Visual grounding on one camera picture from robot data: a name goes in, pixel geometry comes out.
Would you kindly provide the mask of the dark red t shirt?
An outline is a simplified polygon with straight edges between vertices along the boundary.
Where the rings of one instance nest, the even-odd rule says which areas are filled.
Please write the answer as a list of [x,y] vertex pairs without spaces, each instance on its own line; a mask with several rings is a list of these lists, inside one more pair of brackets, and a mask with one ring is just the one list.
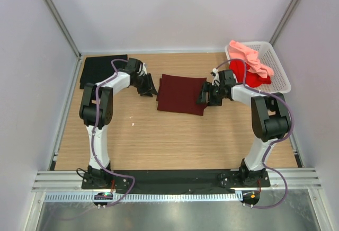
[[206,78],[163,74],[159,80],[157,110],[203,116],[205,104],[197,104]]

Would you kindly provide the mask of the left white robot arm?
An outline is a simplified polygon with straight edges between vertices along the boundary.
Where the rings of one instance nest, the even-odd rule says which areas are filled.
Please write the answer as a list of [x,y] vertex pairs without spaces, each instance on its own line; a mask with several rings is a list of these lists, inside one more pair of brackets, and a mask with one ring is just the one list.
[[111,171],[108,154],[108,126],[113,118],[113,97],[131,86],[140,96],[154,96],[151,74],[139,59],[114,59],[113,75],[97,82],[87,83],[83,89],[79,117],[82,119],[90,142],[90,161],[82,174],[83,189],[106,189],[119,174]]

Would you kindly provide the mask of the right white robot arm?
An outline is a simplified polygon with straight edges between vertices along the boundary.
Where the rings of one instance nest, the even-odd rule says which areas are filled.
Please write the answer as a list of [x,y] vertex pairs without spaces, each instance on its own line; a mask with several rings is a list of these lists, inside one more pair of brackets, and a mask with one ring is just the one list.
[[237,82],[231,70],[215,74],[214,81],[204,82],[197,104],[221,106],[224,99],[251,108],[251,124],[255,140],[235,175],[244,186],[255,186],[264,178],[266,162],[274,146],[292,132],[291,110],[282,93],[265,93]]

